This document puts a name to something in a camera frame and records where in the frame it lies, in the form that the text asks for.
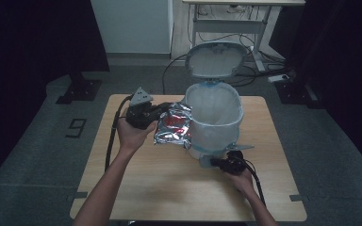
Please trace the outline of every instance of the white wall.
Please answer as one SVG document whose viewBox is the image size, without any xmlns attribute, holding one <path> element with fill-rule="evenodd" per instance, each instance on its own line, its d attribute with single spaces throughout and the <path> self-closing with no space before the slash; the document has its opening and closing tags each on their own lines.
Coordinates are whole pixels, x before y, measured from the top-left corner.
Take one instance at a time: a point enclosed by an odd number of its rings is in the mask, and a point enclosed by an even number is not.
<svg viewBox="0 0 362 226">
<path fill-rule="evenodd" d="M 169 54 L 173 0 L 91 0 L 107 53 Z"/>
</svg>

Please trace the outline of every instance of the gray carpet floor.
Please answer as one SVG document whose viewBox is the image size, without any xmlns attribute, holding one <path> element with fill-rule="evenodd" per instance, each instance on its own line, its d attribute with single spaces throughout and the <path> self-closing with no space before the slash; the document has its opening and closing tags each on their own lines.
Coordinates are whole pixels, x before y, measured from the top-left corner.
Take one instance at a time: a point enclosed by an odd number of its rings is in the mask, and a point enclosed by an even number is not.
<svg viewBox="0 0 362 226">
<path fill-rule="evenodd" d="M 69 77 L 50 83 L 39 113 L 0 168 L 0 225 L 71 225 L 73 198 L 109 96 L 138 87 L 161 94 L 164 69 L 112 66 L 110 73 L 85 73 L 103 84 L 93 102 L 70 105 L 56 105 Z M 167 94 L 184 94 L 197 82 L 183 67 L 171 67 L 165 81 Z M 362 156 L 326 110 L 282 105 L 266 77 L 237 91 L 265 98 L 296 185 L 307 197 L 307 220 L 281 225 L 362 225 Z M 80 138 L 66 137 L 74 133 L 73 119 L 86 119 Z"/>
</svg>

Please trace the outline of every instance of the desk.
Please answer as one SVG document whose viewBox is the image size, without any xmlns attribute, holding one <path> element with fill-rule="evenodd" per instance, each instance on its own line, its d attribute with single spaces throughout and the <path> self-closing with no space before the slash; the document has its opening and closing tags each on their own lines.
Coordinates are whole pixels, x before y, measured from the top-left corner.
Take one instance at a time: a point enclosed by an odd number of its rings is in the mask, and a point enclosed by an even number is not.
<svg viewBox="0 0 362 226">
<path fill-rule="evenodd" d="M 193 14 L 192 46 L 196 43 L 197 32 L 208 33 L 238 33 L 257 34 L 255 45 L 251 46 L 251 52 L 257 69 L 260 72 L 266 71 L 263 66 L 261 55 L 258 53 L 267 21 L 269 20 L 272 6 L 296 7 L 303 6 L 304 0 L 183 0 L 183 3 L 195 6 Z M 266 12 L 262 21 L 230 21 L 230 20 L 205 20 L 198 18 L 199 5 L 241 5 L 241 6 L 266 6 Z"/>
<path fill-rule="evenodd" d="M 126 95 L 112 95 L 96 135 L 78 192 L 90 193 L 104 173 L 110 126 Z M 183 96 L 153 95 L 154 104 L 177 102 Z M 289 195 L 299 191 L 262 97 L 241 97 L 245 111 L 238 144 L 253 144 L 243 151 L 255 164 L 269 211 L 276 220 L 304 221 L 302 202 Z M 113 145 L 112 159 L 119 149 Z M 74 218 L 85 198 L 74 199 Z M 219 169 L 203 169 L 186 150 L 173 144 L 153 144 L 153 134 L 131 159 L 114 204 L 111 219 L 117 220 L 255 220 L 247 201 Z"/>
</svg>

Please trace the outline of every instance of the trash can lid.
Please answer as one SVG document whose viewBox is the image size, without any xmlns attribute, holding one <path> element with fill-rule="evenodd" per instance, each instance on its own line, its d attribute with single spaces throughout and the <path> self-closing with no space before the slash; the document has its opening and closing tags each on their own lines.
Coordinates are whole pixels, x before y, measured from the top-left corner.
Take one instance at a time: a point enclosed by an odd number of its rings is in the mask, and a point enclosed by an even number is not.
<svg viewBox="0 0 362 226">
<path fill-rule="evenodd" d="M 204 79 L 234 76 L 247 52 L 244 46 L 232 41 L 209 41 L 189 50 L 185 66 L 189 74 Z"/>
</svg>

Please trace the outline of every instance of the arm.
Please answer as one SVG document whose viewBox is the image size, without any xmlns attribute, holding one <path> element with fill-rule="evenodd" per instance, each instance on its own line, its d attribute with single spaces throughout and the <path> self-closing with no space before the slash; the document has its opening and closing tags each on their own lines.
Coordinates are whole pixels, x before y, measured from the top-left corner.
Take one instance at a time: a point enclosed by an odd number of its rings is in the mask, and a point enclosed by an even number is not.
<svg viewBox="0 0 362 226">
<path fill-rule="evenodd" d="M 125 168 L 146 136 L 155 128 L 155 122 L 146 130 L 140 130 L 133 128 L 125 119 L 119 119 L 119 153 L 85 200 L 74 219 L 74 225 L 107 225 Z"/>
<path fill-rule="evenodd" d="M 257 225 L 278 225 L 272 214 L 255 193 L 252 180 L 252 173 L 247 169 L 239 176 L 225 173 L 228 178 L 234 183 L 235 187 L 242 193 L 243 197 L 251 204 L 254 211 Z"/>
</svg>

